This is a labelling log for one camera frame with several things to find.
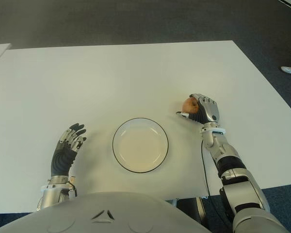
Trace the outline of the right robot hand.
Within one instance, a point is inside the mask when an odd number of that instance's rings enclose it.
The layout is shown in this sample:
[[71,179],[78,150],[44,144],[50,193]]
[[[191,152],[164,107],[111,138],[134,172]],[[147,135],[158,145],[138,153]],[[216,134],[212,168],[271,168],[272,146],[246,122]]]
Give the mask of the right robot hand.
[[220,118],[217,103],[202,94],[191,94],[176,114],[201,124],[218,123]]

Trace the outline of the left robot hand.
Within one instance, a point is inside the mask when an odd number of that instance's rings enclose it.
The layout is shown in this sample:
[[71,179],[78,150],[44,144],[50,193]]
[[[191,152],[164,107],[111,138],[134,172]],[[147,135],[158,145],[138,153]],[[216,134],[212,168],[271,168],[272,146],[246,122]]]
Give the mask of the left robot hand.
[[84,124],[79,123],[73,124],[63,132],[52,157],[51,177],[68,176],[78,151],[87,139],[83,136],[85,132]]

